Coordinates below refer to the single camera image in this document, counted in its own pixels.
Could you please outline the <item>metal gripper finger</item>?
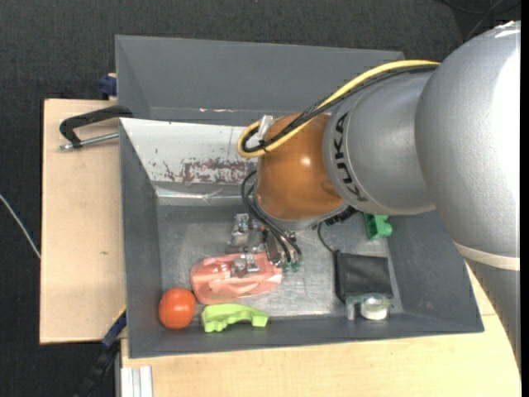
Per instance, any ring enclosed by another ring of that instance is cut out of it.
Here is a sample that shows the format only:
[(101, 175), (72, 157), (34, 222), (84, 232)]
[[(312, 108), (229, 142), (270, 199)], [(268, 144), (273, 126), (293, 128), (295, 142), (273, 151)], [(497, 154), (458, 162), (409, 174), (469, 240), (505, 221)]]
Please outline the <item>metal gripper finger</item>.
[(248, 276), (260, 272), (254, 254), (238, 255), (231, 263), (231, 276)]
[(265, 248), (265, 239), (261, 224), (248, 213), (238, 213), (226, 244), (227, 253), (260, 252)]

